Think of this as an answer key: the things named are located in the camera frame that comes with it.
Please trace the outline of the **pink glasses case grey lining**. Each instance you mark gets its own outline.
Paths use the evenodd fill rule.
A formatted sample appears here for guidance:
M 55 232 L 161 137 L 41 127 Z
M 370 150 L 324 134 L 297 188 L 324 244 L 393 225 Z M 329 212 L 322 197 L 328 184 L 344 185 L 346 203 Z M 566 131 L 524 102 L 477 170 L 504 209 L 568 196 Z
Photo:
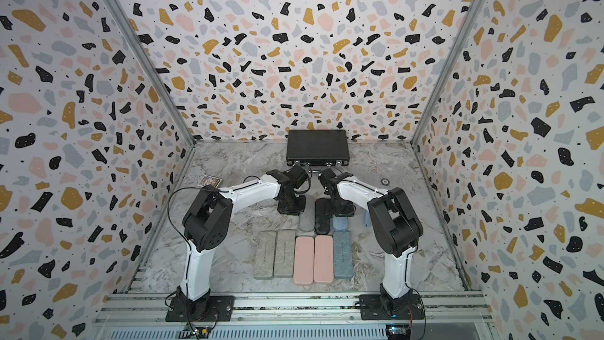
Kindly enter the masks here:
M 299 236 L 295 242 L 294 283 L 310 285 L 314 281 L 315 240 L 311 236 Z

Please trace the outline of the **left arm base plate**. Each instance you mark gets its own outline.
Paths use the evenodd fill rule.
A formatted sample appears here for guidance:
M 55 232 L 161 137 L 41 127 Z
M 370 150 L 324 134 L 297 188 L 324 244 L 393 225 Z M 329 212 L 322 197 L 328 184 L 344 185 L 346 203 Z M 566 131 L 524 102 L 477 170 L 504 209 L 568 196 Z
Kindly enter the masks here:
M 198 321 L 229 322 L 234 308 L 234 296 L 210 294 L 195 302 L 184 303 L 184 297 L 174 297 L 169 303 L 165 321 L 185 323 Z

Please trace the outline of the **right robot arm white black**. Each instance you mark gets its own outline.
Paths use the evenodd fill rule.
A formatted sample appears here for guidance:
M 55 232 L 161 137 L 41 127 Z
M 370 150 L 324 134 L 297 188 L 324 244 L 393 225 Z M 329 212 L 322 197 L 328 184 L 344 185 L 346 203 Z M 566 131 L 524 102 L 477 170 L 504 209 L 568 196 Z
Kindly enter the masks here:
M 319 182 L 337 213 L 349 214 L 349 206 L 369 213 L 374 237 L 385 253 L 380 307 L 386 316 L 398 316 L 411 303 L 412 258 L 423 235 L 422 223 L 407 194 L 399 187 L 380 189 L 351 173 L 335 175 L 330 169 L 319 175 Z

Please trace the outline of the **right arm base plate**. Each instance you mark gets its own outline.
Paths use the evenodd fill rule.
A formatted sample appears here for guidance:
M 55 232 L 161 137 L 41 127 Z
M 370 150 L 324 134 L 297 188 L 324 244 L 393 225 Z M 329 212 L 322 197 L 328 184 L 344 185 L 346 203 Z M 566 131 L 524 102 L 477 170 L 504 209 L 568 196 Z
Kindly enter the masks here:
M 360 310 L 362 320 L 423 320 L 425 306 L 418 294 L 391 298 L 388 294 L 362 294 L 355 308 Z

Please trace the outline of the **grey case mint lining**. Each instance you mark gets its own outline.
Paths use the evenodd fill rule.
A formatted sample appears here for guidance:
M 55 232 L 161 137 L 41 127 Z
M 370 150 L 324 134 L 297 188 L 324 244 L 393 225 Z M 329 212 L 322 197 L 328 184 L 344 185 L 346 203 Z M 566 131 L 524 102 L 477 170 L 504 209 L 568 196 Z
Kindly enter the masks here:
M 333 233 L 333 262 L 336 280 L 350 280 L 353 277 L 352 236 L 349 231 Z

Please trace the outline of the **mint green glasses case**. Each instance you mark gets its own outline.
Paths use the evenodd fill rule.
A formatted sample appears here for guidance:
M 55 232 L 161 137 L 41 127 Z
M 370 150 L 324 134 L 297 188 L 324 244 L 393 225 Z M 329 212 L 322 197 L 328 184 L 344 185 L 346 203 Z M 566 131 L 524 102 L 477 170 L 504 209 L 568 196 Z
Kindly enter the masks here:
M 295 242 L 296 232 L 294 230 L 277 232 L 274 277 L 289 278 L 294 275 Z

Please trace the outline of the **black case beige lining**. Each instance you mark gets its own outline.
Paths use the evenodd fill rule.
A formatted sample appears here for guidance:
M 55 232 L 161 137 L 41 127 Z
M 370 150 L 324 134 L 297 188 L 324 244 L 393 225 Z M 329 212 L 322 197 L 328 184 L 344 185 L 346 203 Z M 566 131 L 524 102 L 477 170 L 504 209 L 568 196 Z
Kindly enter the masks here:
M 330 200 L 328 198 L 320 198 L 315 202 L 315 226 L 314 232 L 317 235 L 328 235 L 330 233 L 330 218 L 328 214 Z

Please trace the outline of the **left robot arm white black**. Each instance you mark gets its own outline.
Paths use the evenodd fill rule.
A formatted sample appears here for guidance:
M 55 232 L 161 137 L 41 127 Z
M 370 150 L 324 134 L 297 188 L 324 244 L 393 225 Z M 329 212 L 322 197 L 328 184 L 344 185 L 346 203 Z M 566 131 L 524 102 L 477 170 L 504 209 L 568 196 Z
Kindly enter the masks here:
M 275 200 L 278 213 L 298 216 L 306 205 L 305 193 L 300 188 L 309 182 L 308 173 L 294 167 L 284 172 L 271 170 L 254 181 L 234 187 L 206 185 L 199 189 L 182 219 L 187 259 L 182 281 L 176 289 L 176 301 L 184 313 L 197 316 L 208 309 L 215 248 L 226 239 L 232 215 L 261 201 Z

